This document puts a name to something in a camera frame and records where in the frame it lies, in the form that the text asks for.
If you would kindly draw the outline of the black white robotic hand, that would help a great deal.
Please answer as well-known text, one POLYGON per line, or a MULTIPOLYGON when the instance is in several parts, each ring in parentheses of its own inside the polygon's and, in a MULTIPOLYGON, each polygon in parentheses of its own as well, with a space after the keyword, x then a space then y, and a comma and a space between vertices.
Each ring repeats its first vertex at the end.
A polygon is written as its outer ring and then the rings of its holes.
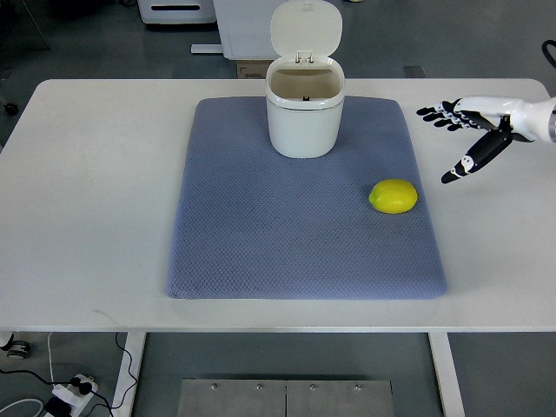
POLYGON ((466 96, 418 109, 423 121, 449 131, 482 129, 485 134, 447 171, 448 184, 484 168, 512 142, 555 142, 555 99, 530 103, 500 96, 466 96))

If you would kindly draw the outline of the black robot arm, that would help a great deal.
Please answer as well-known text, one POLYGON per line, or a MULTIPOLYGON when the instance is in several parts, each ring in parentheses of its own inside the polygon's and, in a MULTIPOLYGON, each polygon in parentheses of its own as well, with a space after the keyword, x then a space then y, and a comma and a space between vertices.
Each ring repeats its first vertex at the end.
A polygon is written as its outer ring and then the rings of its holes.
POLYGON ((541 51, 545 59, 554 69, 556 69, 555 49, 556 41, 553 39, 547 39, 541 44, 541 51))

